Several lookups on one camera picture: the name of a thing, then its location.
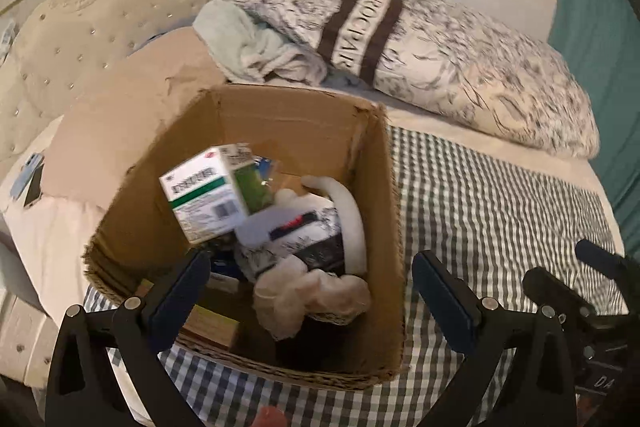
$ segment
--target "brown stripe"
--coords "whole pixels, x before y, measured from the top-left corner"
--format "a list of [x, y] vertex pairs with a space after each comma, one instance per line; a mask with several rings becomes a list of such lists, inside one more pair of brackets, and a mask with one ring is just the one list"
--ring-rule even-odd
[[373, 77], [376, 74], [376, 68], [382, 56], [382, 51], [385, 49], [386, 40], [394, 30], [394, 26], [398, 22], [401, 12], [402, 0], [389, 1], [385, 16], [382, 17], [380, 24], [369, 40], [369, 44], [367, 44], [358, 76], [369, 84], [369, 86], [373, 86]]
[[331, 62], [331, 56], [334, 54], [335, 41], [338, 40], [338, 32], [342, 25], [347, 22], [351, 11], [355, 8], [358, 0], [342, 0], [340, 8], [333, 13], [329, 20], [322, 28], [322, 36], [318, 44], [318, 54], [327, 62]]

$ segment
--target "small box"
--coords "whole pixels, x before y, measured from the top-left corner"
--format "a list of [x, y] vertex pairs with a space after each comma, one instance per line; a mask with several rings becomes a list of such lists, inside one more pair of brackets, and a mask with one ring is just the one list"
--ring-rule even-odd
[[[143, 279], [135, 295], [145, 297], [153, 287], [154, 284], [150, 280]], [[221, 349], [230, 349], [238, 334], [238, 326], [238, 321], [196, 304], [182, 328], [192, 333], [196, 338], [213, 343]]]
[[187, 240], [196, 245], [231, 232], [270, 202], [246, 144], [209, 147], [160, 178]]

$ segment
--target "patterned pillowcase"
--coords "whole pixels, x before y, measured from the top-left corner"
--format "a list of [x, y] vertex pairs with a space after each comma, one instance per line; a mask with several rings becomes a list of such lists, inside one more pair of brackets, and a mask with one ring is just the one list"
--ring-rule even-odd
[[494, 136], [592, 158], [588, 95], [562, 56], [445, 0], [236, 0], [377, 90]]

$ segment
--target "white cloth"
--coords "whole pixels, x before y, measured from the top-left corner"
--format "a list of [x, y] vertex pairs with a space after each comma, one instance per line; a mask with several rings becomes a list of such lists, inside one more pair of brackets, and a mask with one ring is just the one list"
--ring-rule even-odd
[[89, 283], [81, 257], [103, 212], [89, 203], [46, 194], [24, 208], [27, 191], [16, 201], [9, 191], [31, 153], [43, 152], [49, 146], [62, 118], [51, 122], [31, 143], [0, 185], [0, 210], [42, 307], [58, 327], [66, 309], [82, 304], [84, 299]]
[[318, 54], [256, 22], [231, 2], [206, 3], [193, 28], [231, 82], [261, 84], [269, 74], [275, 74], [317, 86], [326, 76], [326, 65]]
[[344, 326], [370, 306], [371, 294], [363, 279], [336, 277], [321, 269], [307, 272], [295, 255], [260, 275], [254, 286], [258, 322], [277, 341], [294, 337], [305, 315]]

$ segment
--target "smartphone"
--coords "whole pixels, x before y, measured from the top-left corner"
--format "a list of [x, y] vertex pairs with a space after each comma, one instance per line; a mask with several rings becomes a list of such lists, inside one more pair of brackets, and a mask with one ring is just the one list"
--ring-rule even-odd
[[31, 178], [31, 183], [27, 189], [27, 197], [24, 199], [25, 208], [29, 208], [32, 204], [36, 203], [42, 195], [42, 191], [40, 190], [40, 180], [42, 179], [43, 167], [44, 163], [41, 163], [33, 173], [33, 178]]
[[40, 153], [33, 153], [29, 156], [29, 159], [22, 166], [20, 174], [18, 174], [18, 177], [15, 179], [14, 185], [12, 185], [11, 191], [9, 192], [11, 197], [14, 198], [14, 201], [20, 197], [20, 194], [22, 194], [25, 187], [29, 184], [33, 173], [43, 160], [44, 156]]

